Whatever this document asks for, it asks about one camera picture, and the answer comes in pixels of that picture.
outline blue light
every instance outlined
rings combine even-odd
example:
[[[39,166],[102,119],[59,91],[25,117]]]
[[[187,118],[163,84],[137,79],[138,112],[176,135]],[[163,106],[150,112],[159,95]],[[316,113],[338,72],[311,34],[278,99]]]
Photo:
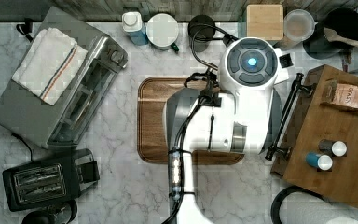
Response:
[[[255,66],[257,64],[257,60],[255,58],[251,58],[248,60],[248,64],[251,66]]]

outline marble countertop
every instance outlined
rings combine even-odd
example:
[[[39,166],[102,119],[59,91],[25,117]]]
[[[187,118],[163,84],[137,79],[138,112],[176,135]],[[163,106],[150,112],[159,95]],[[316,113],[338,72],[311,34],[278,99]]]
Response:
[[[186,24],[180,24],[178,54],[150,45],[134,46],[120,23],[90,25],[111,35],[129,53],[129,64],[117,76],[78,146],[93,152],[100,166],[101,180],[96,189],[77,199],[74,223],[161,223],[170,213],[167,166],[146,163],[138,156],[138,87],[148,77],[188,77],[194,72],[204,72],[205,67],[191,55]],[[223,23],[221,27],[236,34],[236,23]],[[28,40],[16,31],[14,23],[0,23],[0,95],[28,47]],[[224,51],[222,43],[213,42],[199,57],[218,64]],[[338,57],[314,60],[302,46],[291,49],[290,53],[295,66],[289,69],[289,81],[276,86],[283,104],[296,72],[307,74],[323,63],[340,68]],[[31,147],[35,159],[50,153],[32,144]],[[0,223],[21,223],[29,213],[9,211],[2,182],[5,169],[29,160],[27,148],[0,126]],[[235,165],[198,166],[200,209],[214,223],[272,223],[271,203],[288,184],[269,173],[271,164],[264,160],[264,155],[245,155]],[[339,206],[358,213],[344,204]]]

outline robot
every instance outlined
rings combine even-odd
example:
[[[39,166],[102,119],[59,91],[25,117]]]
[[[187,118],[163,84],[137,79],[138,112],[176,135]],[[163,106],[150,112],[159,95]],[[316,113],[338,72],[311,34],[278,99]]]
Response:
[[[282,52],[258,38],[225,39],[227,51],[217,75],[215,65],[200,61],[209,66],[206,73],[186,81],[204,80],[205,89],[184,88],[164,106],[172,211],[163,223],[212,223],[196,204],[192,152],[259,154],[265,148],[276,99],[280,106],[273,87],[288,79]],[[220,92],[213,91],[217,86]]]

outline blue bottle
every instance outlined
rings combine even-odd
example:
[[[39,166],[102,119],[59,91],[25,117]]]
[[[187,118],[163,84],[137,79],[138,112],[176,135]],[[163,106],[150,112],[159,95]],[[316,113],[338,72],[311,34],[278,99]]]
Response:
[[[146,36],[146,27],[139,12],[124,13],[122,20],[124,32],[129,35],[135,45],[141,46],[149,43]]]

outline folded towel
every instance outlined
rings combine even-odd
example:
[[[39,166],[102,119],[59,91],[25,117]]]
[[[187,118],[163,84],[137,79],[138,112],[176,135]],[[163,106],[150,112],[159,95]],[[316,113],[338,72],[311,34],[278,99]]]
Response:
[[[12,79],[54,105],[86,58],[87,51],[63,32],[49,28],[34,39]]]

